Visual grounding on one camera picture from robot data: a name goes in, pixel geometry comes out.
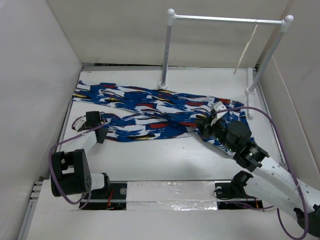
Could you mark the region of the blue white red patterned trousers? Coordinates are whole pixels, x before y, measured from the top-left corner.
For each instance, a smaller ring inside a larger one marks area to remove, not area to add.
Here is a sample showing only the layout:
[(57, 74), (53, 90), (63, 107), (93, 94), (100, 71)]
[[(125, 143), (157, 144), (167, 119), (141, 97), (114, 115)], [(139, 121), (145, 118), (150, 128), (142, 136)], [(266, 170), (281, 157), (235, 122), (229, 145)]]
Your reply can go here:
[(208, 95), (79, 81), (72, 99), (129, 112), (127, 116), (109, 112), (102, 115), (108, 129), (106, 138), (122, 143), (199, 136), (230, 155), (231, 152), (215, 137), (205, 138), (196, 128), (195, 121), (210, 117), (211, 107), (222, 102), (226, 108), (233, 109), (222, 117), (226, 124), (235, 121), (248, 123), (246, 113), (241, 109), (243, 103)]

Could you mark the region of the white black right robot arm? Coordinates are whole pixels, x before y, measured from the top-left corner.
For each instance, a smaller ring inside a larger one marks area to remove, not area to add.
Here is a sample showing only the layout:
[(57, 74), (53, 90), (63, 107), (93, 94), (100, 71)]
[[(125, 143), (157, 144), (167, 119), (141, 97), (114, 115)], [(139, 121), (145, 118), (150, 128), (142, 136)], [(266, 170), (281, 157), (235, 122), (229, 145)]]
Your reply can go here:
[(280, 166), (269, 154), (251, 141), (252, 132), (242, 121), (226, 123), (211, 117), (196, 119), (195, 124), (205, 137), (214, 137), (243, 168), (231, 184), (237, 197), (245, 194), (272, 204), (295, 219), (314, 237), (320, 236), (320, 192)]

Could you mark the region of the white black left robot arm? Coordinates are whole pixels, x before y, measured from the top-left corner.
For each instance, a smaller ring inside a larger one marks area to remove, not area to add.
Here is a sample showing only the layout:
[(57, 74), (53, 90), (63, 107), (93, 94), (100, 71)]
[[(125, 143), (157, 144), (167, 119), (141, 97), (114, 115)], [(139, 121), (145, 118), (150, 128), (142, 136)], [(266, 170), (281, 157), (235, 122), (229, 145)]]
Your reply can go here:
[(55, 197), (82, 194), (107, 198), (111, 194), (111, 183), (106, 173), (91, 173), (87, 155), (96, 144), (103, 144), (108, 129), (99, 111), (88, 111), (77, 118), (72, 127), (76, 136), (57, 143), (49, 152), (51, 191)]

